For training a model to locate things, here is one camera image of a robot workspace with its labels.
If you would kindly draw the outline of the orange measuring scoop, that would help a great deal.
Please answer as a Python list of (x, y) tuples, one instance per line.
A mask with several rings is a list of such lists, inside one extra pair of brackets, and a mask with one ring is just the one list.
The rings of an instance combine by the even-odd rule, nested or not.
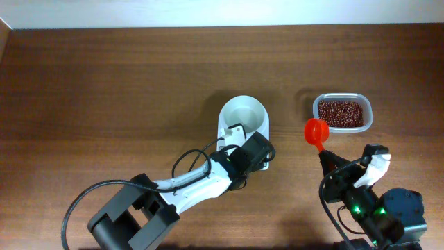
[(327, 122), (321, 119), (311, 118), (305, 124), (305, 141), (315, 146), (319, 152), (325, 150), (323, 143), (327, 141), (330, 135), (330, 129)]

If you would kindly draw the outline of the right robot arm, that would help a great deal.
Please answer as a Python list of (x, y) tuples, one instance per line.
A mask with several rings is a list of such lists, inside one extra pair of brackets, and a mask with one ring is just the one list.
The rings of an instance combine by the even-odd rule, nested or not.
[[(343, 240), (334, 249), (420, 249), (420, 237), (427, 230), (421, 193), (393, 188), (380, 197), (373, 186), (387, 172), (391, 154), (379, 144), (367, 144), (362, 157), (350, 161), (328, 150), (319, 152), (323, 180), (319, 197), (327, 216)], [(341, 218), (335, 219), (327, 204), (341, 202), (337, 210), (348, 210), (370, 242), (349, 239)]]

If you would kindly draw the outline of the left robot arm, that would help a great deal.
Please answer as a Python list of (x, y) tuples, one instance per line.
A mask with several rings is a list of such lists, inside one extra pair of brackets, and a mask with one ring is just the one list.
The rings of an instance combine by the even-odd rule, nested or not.
[(273, 145), (258, 132), (241, 146), (211, 153), (197, 169), (168, 180), (139, 174), (120, 189), (87, 224), (102, 249), (156, 249), (196, 204), (238, 189), (249, 173), (275, 156)]

